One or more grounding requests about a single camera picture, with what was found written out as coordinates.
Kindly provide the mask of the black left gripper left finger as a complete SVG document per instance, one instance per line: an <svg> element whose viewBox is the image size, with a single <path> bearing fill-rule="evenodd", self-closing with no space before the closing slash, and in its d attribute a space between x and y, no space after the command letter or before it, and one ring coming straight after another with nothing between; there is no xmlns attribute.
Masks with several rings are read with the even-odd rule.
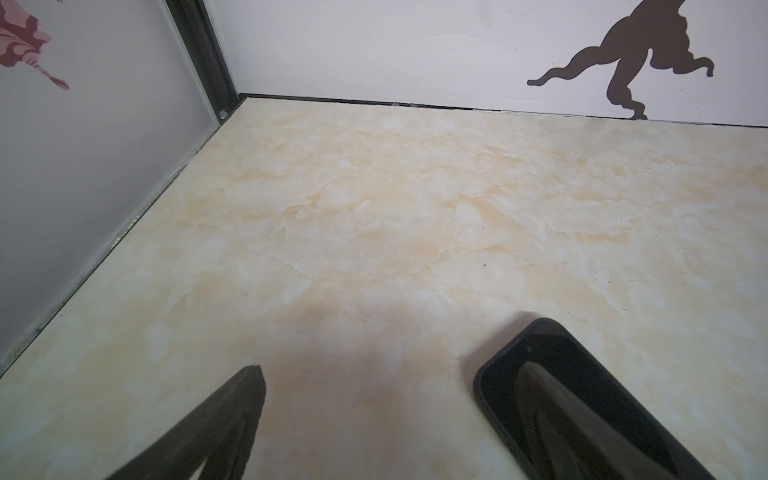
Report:
<svg viewBox="0 0 768 480"><path fill-rule="evenodd" d="M254 444L267 387L246 366L161 438L110 475L112 479L240 479Z"/></svg>

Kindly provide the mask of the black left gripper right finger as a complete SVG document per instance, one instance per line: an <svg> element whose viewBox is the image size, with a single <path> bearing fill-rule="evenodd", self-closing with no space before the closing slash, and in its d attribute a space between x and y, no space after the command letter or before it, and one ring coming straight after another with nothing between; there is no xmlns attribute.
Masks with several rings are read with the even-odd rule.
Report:
<svg viewBox="0 0 768 480"><path fill-rule="evenodd" d="M672 479L542 366L515 378L525 439L540 479Z"/></svg>

